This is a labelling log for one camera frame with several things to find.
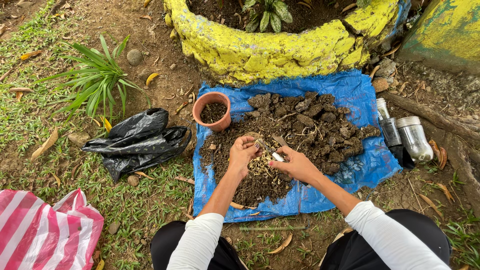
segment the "painted wall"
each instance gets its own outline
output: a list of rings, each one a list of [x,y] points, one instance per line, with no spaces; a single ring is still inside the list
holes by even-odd
[[[480,0],[433,0],[406,36],[399,57],[480,74]]]
[[[247,33],[191,13],[184,0],[164,1],[165,22],[174,27],[170,37],[180,39],[183,54],[218,82],[234,86],[360,68],[370,59],[369,47],[395,31],[409,5],[409,0],[372,0],[343,23],[332,20],[291,34]]]

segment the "terracotta pot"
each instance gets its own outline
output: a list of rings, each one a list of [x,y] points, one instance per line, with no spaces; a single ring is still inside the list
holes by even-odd
[[[211,103],[223,103],[223,105],[225,105],[225,107],[227,108],[227,112],[222,117],[222,119],[218,120],[217,122],[212,124],[205,124],[204,122],[202,122],[202,117],[200,116],[200,113],[202,113],[202,111],[204,110],[205,104]],[[199,97],[193,105],[192,114],[193,118],[197,123],[202,126],[206,126],[212,131],[216,132],[221,132],[225,130],[232,123],[232,117],[230,116],[230,99],[228,99],[225,94],[220,92],[208,92]]]

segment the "white long sleeve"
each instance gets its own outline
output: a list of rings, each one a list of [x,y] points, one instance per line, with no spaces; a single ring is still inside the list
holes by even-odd
[[[345,222],[391,270],[450,270],[419,238],[371,201],[358,203]]]
[[[188,221],[167,270],[205,270],[222,232],[223,216],[208,213]]]

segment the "black plastic bag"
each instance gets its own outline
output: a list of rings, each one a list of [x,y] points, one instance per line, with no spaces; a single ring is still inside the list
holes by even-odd
[[[101,153],[103,165],[116,183],[122,174],[160,164],[185,150],[192,138],[191,129],[166,128],[167,124],[168,111],[148,109],[112,127],[108,138],[88,141],[82,150]],[[183,140],[187,131],[188,137]]]

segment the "pink striped plastic bag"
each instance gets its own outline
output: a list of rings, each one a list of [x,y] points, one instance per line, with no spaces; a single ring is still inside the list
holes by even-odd
[[[0,191],[0,270],[90,270],[103,217],[80,189],[51,207],[29,191]]]

